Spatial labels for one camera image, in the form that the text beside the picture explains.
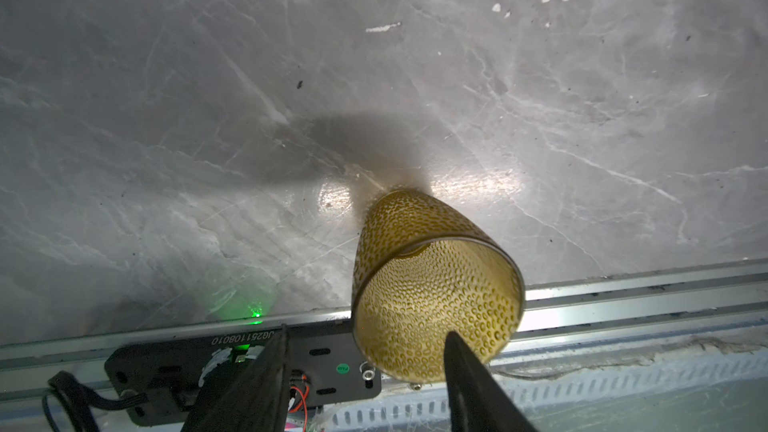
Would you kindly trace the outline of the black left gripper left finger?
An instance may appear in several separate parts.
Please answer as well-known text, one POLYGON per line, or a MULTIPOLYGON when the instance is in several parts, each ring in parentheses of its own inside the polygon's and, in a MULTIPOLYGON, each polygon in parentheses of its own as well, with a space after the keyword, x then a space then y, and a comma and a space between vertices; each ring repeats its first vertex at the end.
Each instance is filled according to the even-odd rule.
POLYGON ((279 329, 265 346, 214 353, 198 379, 200 391, 184 431, 282 431, 290 366, 289 333, 279 329))

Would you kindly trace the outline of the olive green glass cup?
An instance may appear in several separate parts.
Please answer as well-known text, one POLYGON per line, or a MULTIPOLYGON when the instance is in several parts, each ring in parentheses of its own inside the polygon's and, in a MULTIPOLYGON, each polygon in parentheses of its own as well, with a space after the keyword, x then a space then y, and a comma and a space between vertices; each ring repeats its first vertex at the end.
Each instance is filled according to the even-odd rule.
POLYGON ((351 320, 360 351, 384 374, 444 380, 451 332, 486 364, 518 330, 524 304, 517 264, 453 207, 413 189, 391 191, 370 207, 356 250, 351 320))

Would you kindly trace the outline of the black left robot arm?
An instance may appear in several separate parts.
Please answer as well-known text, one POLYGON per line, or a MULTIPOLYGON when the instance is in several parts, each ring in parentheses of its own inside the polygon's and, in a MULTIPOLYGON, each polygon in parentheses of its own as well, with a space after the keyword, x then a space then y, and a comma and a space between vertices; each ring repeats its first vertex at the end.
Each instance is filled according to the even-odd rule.
POLYGON ((310 408, 381 392, 381 374, 363 357, 348 320, 128 345, 115 351, 104 369, 119 397, 144 396, 144 403, 128 410, 136 425, 180 423, 197 403, 222 396, 281 332, 287 334, 288 353, 275 355, 278 364, 310 408))

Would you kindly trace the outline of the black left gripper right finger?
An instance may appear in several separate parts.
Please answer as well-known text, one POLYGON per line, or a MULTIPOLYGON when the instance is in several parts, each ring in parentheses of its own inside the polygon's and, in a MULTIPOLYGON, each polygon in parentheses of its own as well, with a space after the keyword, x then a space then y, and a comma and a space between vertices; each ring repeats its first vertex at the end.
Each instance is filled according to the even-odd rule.
POLYGON ((536 431, 457 332, 443 357, 453 432, 536 431))

